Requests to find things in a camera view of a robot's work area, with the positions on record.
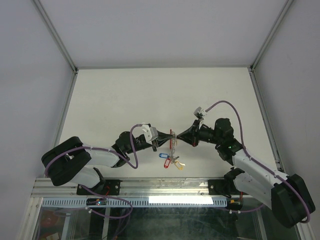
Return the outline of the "blue key tag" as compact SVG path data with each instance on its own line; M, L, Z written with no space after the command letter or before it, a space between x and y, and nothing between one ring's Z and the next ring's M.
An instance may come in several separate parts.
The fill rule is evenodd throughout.
M168 159L170 157L170 155L167 153L160 153L158 156L163 159Z

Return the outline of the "red key tag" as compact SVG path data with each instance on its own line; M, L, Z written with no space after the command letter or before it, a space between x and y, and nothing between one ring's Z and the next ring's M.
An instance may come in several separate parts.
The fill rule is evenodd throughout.
M164 167L165 169L167 169L167 168L170 166L170 164L171 164L171 160L170 160L169 158L167 158L167 159L165 160L165 162L164 162L163 167Z

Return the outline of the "yellow key tag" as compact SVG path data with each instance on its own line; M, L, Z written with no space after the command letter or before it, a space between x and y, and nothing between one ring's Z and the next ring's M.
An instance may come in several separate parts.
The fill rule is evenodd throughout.
M186 166L184 163L182 163L182 162L179 162L179 161L175 161L174 162L174 165L177 167L177 169L178 170L183 170L184 169L184 167Z

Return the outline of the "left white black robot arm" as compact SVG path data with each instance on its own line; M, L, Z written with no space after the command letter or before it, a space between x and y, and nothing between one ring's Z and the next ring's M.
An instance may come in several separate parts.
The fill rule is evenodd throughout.
M111 147L84 145L79 137L70 137L46 152L41 162L45 177L50 178L54 186L73 182L97 195L103 192L105 182L96 166L116 169L128 165L136 170L138 151L152 149L155 152L172 139L172 134L158 131L149 123L138 123L130 131L122 132Z

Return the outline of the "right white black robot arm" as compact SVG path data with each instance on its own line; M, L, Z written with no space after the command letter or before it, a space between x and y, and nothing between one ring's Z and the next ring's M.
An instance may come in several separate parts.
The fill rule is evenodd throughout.
M177 138L193 147L199 142L215 145L220 158L233 166L224 176L226 192L240 191L254 197L286 228L310 221L316 207L303 178L298 174L288 175L252 157L234 137L228 118L216 120L214 128L195 120Z

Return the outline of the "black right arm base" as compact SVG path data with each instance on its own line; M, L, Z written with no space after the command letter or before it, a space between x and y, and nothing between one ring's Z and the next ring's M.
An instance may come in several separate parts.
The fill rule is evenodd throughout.
M231 198L233 195L240 195L241 192L238 191L231 180L221 179L209 179L208 183L208 194L221 195L226 198Z

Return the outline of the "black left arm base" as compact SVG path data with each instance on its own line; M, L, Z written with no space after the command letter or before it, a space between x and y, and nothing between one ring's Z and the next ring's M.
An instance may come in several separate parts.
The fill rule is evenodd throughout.
M121 183L120 179L105 179L89 189L99 195L118 196L120 194ZM93 195L80 185L77 186L76 194L79 196Z

